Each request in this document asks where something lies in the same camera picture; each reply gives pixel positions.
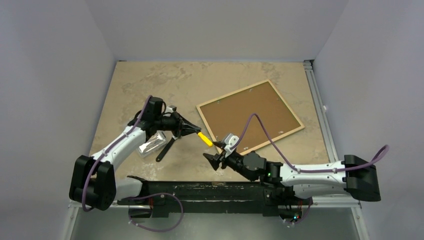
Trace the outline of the yellow handled screwdriver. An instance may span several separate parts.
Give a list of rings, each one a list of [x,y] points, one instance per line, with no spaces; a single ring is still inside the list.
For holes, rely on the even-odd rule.
[[[205,136],[202,132],[198,132],[197,136],[208,146],[212,147],[214,146],[213,141],[211,141],[207,136]]]

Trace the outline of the green picture frame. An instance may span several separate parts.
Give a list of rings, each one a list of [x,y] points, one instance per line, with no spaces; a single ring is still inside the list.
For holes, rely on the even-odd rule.
[[[200,103],[196,108],[212,140],[223,140],[228,134],[242,138],[236,148],[241,155],[305,128],[270,80]]]

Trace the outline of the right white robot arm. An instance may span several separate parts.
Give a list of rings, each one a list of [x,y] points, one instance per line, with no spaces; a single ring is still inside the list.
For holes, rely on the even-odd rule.
[[[254,151],[245,155],[223,151],[203,156],[214,170],[229,167],[251,182],[282,188],[282,200],[292,204],[298,199],[325,195],[350,195],[359,201],[379,202],[381,193],[375,162],[383,152],[380,150],[370,162],[348,154],[341,161],[309,165],[268,161]]]

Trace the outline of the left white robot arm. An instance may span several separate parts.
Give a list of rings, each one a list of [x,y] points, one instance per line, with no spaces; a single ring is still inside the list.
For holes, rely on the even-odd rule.
[[[171,132],[174,139],[196,134],[209,147],[213,146],[200,127],[180,115],[174,106],[167,106],[162,98],[150,95],[116,139],[93,155],[81,155],[76,159],[69,198],[81,203],[85,212],[105,211],[114,201],[124,199],[131,199],[138,205],[146,203],[149,191],[143,187],[142,179],[127,177],[116,181],[115,171],[159,131]]]

